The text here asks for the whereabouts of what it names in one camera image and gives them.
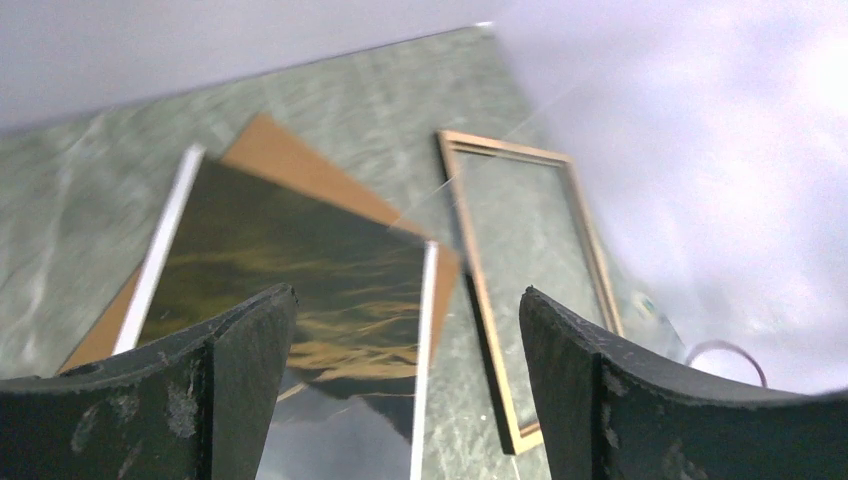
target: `floor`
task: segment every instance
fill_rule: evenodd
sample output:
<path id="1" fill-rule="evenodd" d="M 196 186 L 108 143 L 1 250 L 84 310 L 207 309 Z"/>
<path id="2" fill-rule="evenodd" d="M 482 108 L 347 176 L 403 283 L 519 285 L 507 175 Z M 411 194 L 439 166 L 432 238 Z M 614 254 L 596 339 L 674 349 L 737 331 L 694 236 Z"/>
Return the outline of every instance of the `floor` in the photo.
<path id="1" fill-rule="evenodd" d="M 479 27 L 4 138 L 0 318 L 7 320 L 0 336 L 0 376 L 55 372 L 142 259 L 185 146 L 197 141 L 212 154 L 221 153 L 260 111 L 270 111 L 277 122 L 460 253 L 450 204 L 445 189 L 439 189 L 443 173 L 434 132 L 448 128 L 549 146 L 492 31 Z M 490 287 L 517 290 L 517 300 L 529 283 L 543 289 L 545 284 L 549 289 L 568 286 L 561 298 L 573 298 L 566 302 L 575 308 L 585 303 L 579 308 L 591 317 L 593 307 L 586 303 L 591 289 L 573 243 L 555 245 L 564 248 L 562 271 L 544 261 L 538 267 L 545 249 L 539 242 L 569 235 L 567 222 L 562 223 L 567 212 L 550 213 L 561 226 L 547 214 L 525 216 L 523 225 L 504 223 L 514 221 L 517 212 L 503 207 L 508 195 L 524 202 L 510 208 L 549 212 L 562 208 L 561 189 L 551 188 L 545 173 L 513 171 L 509 161 L 492 160 L 501 161 L 506 163 L 478 170 L 488 177 L 462 179 L 477 182 L 474 191 L 482 195 L 472 204 L 483 221 L 476 226 L 479 237 L 493 240 L 481 248 L 486 258 L 497 260 L 488 266 Z M 485 182 L 516 189 L 489 189 Z M 493 194 L 501 203 L 492 201 Z M 526 238 L 506 234 L 521 229 L 539 232 L 530 234 L 533 248 L 522 246 Z M 528 268 L 534 264 L 530 257 L 537 270 Z M 507 288 L 501 280 L 515 285 Z M 624 292 L 620 297 L 629 298 L 629 287 L 618 280 L 617 285 Z M 507 345 L 518 346 L 506 351 L 506 360 L 520 377 L 526 366 L 511 308 L 503 307 L 499 329 Z M 624 310 L 627 318 L 635 318 Z M 645 346 L 668 353 L 669 341 L 652 333 L 667 334 L 668 328 L 628 324 L 641 329 Z M 502 454 L 464 285 L 454 293 L 429 392 L 424 478 L 546 478 L 543 448 L 518 457 Z M 532 418 L 532 403 L 526 394 L 520 397 L 522 415 Z"/>

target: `wooden frame edge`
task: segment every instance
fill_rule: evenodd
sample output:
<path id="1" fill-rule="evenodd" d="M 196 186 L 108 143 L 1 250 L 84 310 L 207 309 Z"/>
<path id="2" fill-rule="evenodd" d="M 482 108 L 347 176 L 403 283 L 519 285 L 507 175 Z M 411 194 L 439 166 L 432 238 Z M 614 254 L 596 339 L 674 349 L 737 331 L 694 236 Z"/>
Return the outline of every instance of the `wooden frame edge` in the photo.
<path id="1" fill-rule="evenodd" d="M 583 257 L 589 269 L 605 326 L 607 330 L 623 337 L 621 318 L 615 298 L 613 297 L 613 290 L 607 273 L 608 270 L 603 251 L 600 248 L 597 232 L 592 223 L 582 189 L 577 182 L 574 161 L 571 157 L 526 145 L 503 142 L 501 140 L 452 130 L 439 130 L 437 132 L 437 138 L 445 173 L 451 184 L 450 190 L 453 195 L 459 230 L 465 247 L 469 274 L 474 285 L 477 307 L 482 317 L 480 320 L 483 324 L 483 333 L 488 343 L 489 359 L 492 362 L 492 370 L 495 375 L 494 383 L 498 390 L 493 393 L 497 393 L 500 397 L 501 405 L 496 405 L 496 408 L 500 407 L 502 409 L 509 436 L 509 444 L 512 450 L 512 452 L 508 453 L 518 455 L 543 443 L 542 430 L 538 420 L 524 427 L 518 423 L 515 406 L 512 401 L 512 392 L 509 389 L 507 381 L 506 367 L 504 365 L 503 355 L 501 354 L 500 339 L 498 338 L 494 313 L 489 300 L 489 292 L 486 287 L 480 253 L 477 248 L 477 240 L 471 223 L 471 212 L 465 200 L 462 184 L 458 181 L 452 181 L 453 178 L 460 174 L 460 166 L 456 160 L 455 153 L 476 153 L 557 168 L 563 182 L 563 189 L 566 190 L 565 193 L 569 200 L 568 208 L 571 211 L 575 230 L 577 230 L 578 237 L 580 238 Z"/>

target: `white wall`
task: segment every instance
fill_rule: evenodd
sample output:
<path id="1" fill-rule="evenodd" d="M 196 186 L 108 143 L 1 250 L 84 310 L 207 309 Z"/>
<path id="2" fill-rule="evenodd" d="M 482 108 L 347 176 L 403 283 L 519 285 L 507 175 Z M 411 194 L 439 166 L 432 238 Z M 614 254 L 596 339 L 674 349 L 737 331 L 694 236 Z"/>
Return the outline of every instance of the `white wall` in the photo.
<path id="1" fill-rule="evenodd" d="M 456 29 L 506 0 L 0 0 L 0 134 Z"/>
<path id="2" fill-rule="evenodd" d="M 528 0 L 503 48 L 606 240 L 690 346 L 848 386 L 848 4 Z M 756 382 L 732 354 L 713 373 Z"/>

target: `wooden frame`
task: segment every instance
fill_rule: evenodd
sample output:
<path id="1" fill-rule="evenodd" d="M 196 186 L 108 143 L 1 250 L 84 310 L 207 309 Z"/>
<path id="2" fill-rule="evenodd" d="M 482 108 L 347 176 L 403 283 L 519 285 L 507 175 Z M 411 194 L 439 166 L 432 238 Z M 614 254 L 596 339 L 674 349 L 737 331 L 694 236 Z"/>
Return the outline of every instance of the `wooden frame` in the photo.
<path id="1" fill-rule="evenodd" d="M 490 138 L 478 137 L 465 133 L 442 130 L 438 132 L 439 146 L 442 153 L 445 172 L 448 179 L 460 175 L 460 166 L 457 162 L 455 152 L 475 153 L 490 157 L 500 157 L 520 162 L 535 163 L 559 170 L 563 187 L 569 203 L 569 210 L 574 219 L 575 228 L 580 238 L 583 256 L 597 296 L 598 306 L 603 316 L 607 330 L 622 335 L 621 319 L 618 308 L 613 297 L 609 277 L 603 253 L 597 240 L 597 234 L 592 225 L 589 211 L 580 186 L 577 183 L 573 160 L 559 153 L 548 152 L 524 145 L 502 142 Z M 501 412 L 501 438 L 504 450 L 507 453 L 520 454 L 543 442 L 542 431 L 539 422 L 521 426 L 512 401 L 512 393 L 507 382 L 506 367 L 500 349 L 497 328 L 495 325 L 494 312 L 486 288 L 486 278 L 483 272 L 480 253 L 477 247 L 474 229 L 471 223 L 471 212 L 465 200 L 462 184 L 459 181 L 450 181 L 451 193 L 462 233 L 467 265 L 469 268 L 470 281 L 473 284 L 476 296 L 476 307 L 479 312 L 483 332 L 481 337 L 485 338 L 484 350 L 488 350 L 491 362 L 491 372 L 494 379 L 490 378 L 493 391 L 492 397 L 495 409 Z"/>

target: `picture frame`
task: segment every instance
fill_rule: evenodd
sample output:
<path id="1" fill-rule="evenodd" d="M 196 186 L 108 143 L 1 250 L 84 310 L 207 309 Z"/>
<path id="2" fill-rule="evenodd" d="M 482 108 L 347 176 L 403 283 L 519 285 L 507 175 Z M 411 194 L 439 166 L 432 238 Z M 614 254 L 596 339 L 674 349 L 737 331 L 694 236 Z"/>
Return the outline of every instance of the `picture frame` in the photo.
<path id="1" fill-rule="evenodd" d="M 567 198 L 567 207 L 574 222 L 580 240 L 580 247 L 591 277 L 598 307 L 607 330 L 623 337 L 621 318 L 618 313 L 606 263 L 598 241 L 597 232 L 582 190 L 577 181 L 574 161 L 571 157 L 526 145 L 513 144 L 452 130 L 437 132 L 442 163 L 445 169 L 456 219 L 462 237 L 466 255 L 466 279 L 472 293 L 477 320 L 481 326 L 481 344 L 484 356 L 489 362 L 489 384 L 495 410 L 499 414 L 501 443 L 505 453 L 518 455 L 543 443 L 542 431 L 538 420 L 521 425 L 515 411 L 513 395 L 507 381 L 507 371 L 501 351 L 495 315 L 487 289 L 486 274 L 483 271 L 480 249 L 472 226 L 469 209 L 462 182 L 454 181 L 461 176 L 461 167 L 457 153 L 472 153 L 487 157 L 554 167 Z"/>

